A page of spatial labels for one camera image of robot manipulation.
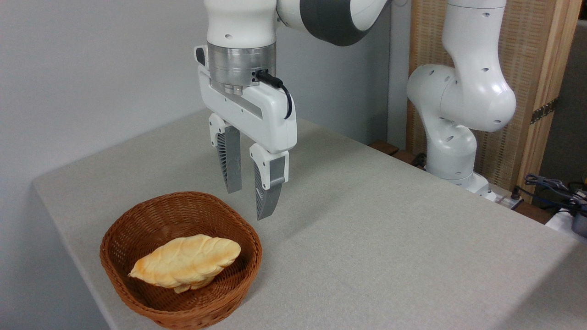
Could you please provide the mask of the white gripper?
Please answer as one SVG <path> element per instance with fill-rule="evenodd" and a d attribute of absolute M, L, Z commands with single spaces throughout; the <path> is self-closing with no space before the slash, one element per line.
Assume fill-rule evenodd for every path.
<path fill-rule="evenodd" d="M 261 82 L 258 71 L 276 74 L 277 47 L 195 47 L 201 96 L 213 113 L 208 118 L 227 193 L 242 188 L 240 132 L 255 144 L 256 218 L 273 214 L 282 185 L 288 182 L 289 152 L 297 142 L 295 105 L 281 88 Z"/>

